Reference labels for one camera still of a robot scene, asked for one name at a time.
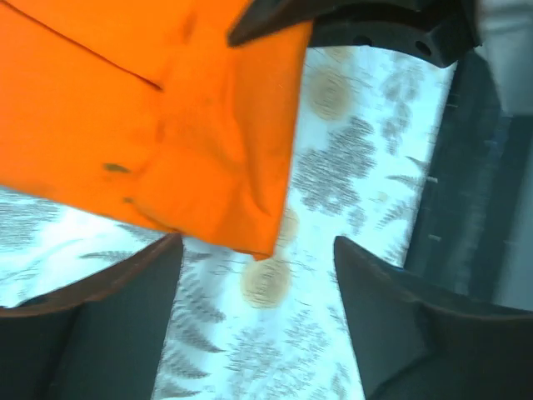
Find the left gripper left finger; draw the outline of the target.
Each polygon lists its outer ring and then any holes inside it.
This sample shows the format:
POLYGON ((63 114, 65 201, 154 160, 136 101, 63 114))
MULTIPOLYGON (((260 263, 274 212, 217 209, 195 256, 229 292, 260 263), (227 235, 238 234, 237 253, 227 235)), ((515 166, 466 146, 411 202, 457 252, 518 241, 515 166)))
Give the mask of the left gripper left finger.
POLYGON ((1 310, 1 397, 152 396, 183 255, 168 234, 111 267, 1 310))

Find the orange t shirt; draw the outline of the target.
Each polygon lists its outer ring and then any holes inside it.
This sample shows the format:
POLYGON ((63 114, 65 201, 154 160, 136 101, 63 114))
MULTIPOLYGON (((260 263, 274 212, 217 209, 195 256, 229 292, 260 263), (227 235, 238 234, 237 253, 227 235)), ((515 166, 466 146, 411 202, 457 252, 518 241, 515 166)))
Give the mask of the orange t shirt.
POLYGON ((311 24, 228 47, 245 7, 2 2, 2 185, 270 257, 311 24))

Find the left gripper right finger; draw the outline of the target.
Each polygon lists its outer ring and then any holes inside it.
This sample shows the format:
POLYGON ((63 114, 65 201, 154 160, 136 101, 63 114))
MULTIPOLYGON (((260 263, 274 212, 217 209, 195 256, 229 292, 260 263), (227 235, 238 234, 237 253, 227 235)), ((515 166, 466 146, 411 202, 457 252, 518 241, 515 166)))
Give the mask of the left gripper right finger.
POLYGON ((438 287, 346 237, 334 264, 366 398, 531 398, 530 312, 438 287))

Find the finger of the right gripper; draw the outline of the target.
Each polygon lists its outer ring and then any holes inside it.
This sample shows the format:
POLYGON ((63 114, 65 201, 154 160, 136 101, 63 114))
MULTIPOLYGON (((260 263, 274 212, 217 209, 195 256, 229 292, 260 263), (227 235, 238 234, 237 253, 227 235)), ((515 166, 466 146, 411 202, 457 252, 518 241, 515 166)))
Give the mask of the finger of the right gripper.
POLYGON ((244 10, 227 35, 230 47, 311 21, 321 11, 314 0, 255 0, 244 10))
POLYGON ((447 68, 481 44, 474 1, 340 1, 316 17, 310 46, 368 46, 447 68))

